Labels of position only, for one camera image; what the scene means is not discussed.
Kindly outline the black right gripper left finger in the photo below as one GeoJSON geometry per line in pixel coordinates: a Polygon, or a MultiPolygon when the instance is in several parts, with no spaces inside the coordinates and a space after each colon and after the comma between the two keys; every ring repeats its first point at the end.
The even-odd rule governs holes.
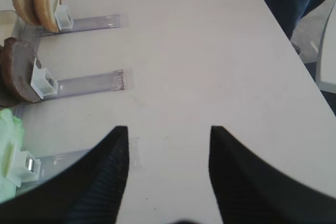
{"type": "Polygon", "coordinates": [[[115,223],[129,174],[129,137],[116,126],[80,160],[1,204],[1,223],[115,223]]]}

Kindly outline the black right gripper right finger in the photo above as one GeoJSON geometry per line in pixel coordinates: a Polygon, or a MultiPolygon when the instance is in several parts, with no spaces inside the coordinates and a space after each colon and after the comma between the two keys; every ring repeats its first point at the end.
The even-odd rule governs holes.
{"type": "Polygon", "coordinates": [[[209,177],[223,223],[335,223],[335,199],[290,178],[212,126],[209,177]]]}

